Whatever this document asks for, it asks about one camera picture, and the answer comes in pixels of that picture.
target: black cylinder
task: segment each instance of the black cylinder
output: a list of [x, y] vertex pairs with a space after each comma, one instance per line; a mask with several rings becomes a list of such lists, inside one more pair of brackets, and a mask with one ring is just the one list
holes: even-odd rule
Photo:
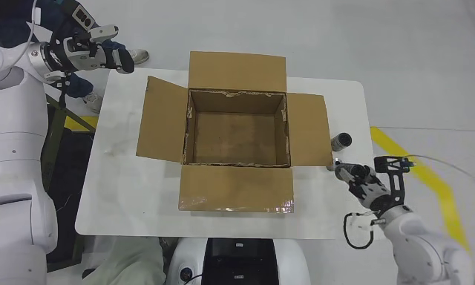
[[335, 176], [343, 181], [343, 178], [340, 176], [340, 172], [342, 169], [345, 169], [349, 172], [352, 176], [357, 176], [360, 178], [365, 178], [367, 171], [364, 166], [354, 163], [340, 163], [338, 166], [335, 167]]
[[338, 136], [332, 138], [331, 144], [332, 144], [332, 150], [337, 152], [345, 149], [349, 145], [351, 145], [352, 139], [349, 134], [346, 132], [342, 132]]

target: yellow tape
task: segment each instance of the yellow tape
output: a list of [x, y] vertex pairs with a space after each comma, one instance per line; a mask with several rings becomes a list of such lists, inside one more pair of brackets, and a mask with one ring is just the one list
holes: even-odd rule
[[[94, 128], [97, 127], [98, 116], [82, 116], [81, 119], [92, 125]], [[78, 122], [72, 120], [70, 117], [66, 117], [65, 127], [69, 128], [72, 131], [89, 131], [88, 129], [82, 127]]]
[[[400, 145], [396, 144], [379, 128], [371, 128], [371, 138], [373, 139], [373, 142], [378, 144], [389, 155], [409, 155], [407, 151], [405, 151]], [[410, 172], [429, 187], [429, 189], [436, 193], [442, 211], [442, 217], [444, 218], [444, 223], [449, 235], [469, 251], [470, 245], [468, 244], [462, 227], [451, 186], [442, 180], [429, 167], [425, 166], [420, 160], [413, 157], [410, 159], [417, 164], [417, 166], [413, 167]]]

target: sneaker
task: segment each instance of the sneaker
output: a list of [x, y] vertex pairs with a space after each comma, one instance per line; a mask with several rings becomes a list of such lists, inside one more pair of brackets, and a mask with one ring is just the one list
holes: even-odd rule
[[101, 111], [102, 96], [94, 91], [91, 91], [90, 94], [84, 96], [82, 101], [86, 104], [86, 107], [94, 113], [99, 113]]
[[139, 65], [141, 63], [146, 62], [148, 58], [150, 57], [148, 55], [147, 50], [143, 50], [143, 49], [129, 50], [128, 52], [131, 54], [132, 60], [134, 60], [135, 65]]

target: table top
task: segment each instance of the table top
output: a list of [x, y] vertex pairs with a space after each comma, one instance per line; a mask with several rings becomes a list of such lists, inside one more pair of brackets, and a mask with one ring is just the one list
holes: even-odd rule
[[[76, 218], [78, 233], [342, 239], [345, 214], [364, 212], [347, 185], [325, 167], [293, 168], [292, 214], [179, 211], [181, 165], [135, 155], [147, 76], [181, 86], [187, 86], [188, 82], [188, 71], [136, 68], [129, 75], [111, 71]], [[330, 136], [345, 131], [353, 138], [353, 144], [334, 152], [334, 157], [349, 163], [373, 164], [370, 127], [360, 83], [288, 77], [287, 90], [324, 96]], [[368, 231], [353, 234], [354, 239], [368, 239]], [[377, 229], [375, 238], [381, 237]]]

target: box flap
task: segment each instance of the box flap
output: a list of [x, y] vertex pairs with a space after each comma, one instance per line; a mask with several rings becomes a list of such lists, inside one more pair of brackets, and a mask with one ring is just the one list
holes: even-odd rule
[[286, 86], [285, 57], [226, 52], [190, 53], [190, 88], [285, 92]]
[[292, 169], [183, 166], [180, 210], [292, 213]]
[[148, 77], [137, 156], [181, 162], [187, 100], [188, 89]]
[[323, 96], [287, 94], [291, 166], [331, 166], [327, 107]]

